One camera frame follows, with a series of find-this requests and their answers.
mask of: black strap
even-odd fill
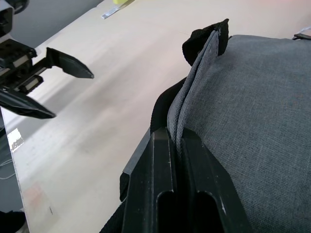
[[[163,92],[159,98],[157,98],[151,115],[150,134],[162,127],[167,127],[167,114],[169,112],[170,106],[177,93],[182,88],[185,80],[186,78],[182,79],[174,86]]]
[[[107,221],[107,223],[104,225],[100,233],[121,233],[122,232],[125,203],[126,203],[126,200],[124,200],[121,203],[121,205],[119,205],[115,213]]]

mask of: light wood surface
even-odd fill
[[[150,124],[153,105],[190,66],[191,32],[229,18],[230,34],[291,38],[311,25],[309,0],[135,0],[108,19],[105,0],[37,50],[84,62],[94,80],[54,68],[30,95],[57,117],[3,111],[31,233],[97,233],[119,205],[119,176]]]

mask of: gray wall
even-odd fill
[[[103,0],[30,0],[14,17],[12,37],[37,47]]]

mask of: gray fabric bag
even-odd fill
[[[180,151],[195,131],[230,174],[254,232],[311,232],[311,41],[219,32],[167,117]]]

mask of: cable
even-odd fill
[[[10,164],[10,163],[12,163],[12,162],[13,162],[13,160],[12,160],[12,159],[9,159],[9,160],[3,162],[2,164],[0,164],[0,167],[5,166],[5,165],[7,165],[7,164]],[[0,177],[0,180],[7,180],[7,179],[9,179],[9,178],[11,178],[11,177],[13,177],[13,176],[15,176],[15,173],[12,174],[12,175],[10,175],[10,176],[8,176],[8,177],[5,177],[5,178]]]
[[[14,7],[14,14],[18,14],[26,9],[29,5],[29,0],[6,0],[12,7]]]
[[[303,33],[303,32],[305,32],[305,31],[307,31],[307,30],[310,30],[310,29],[311,29],[311,26],[310,26],[310,27],[303,28],[303,29],[301,29],[299,32],[297,32],[296,34]]]

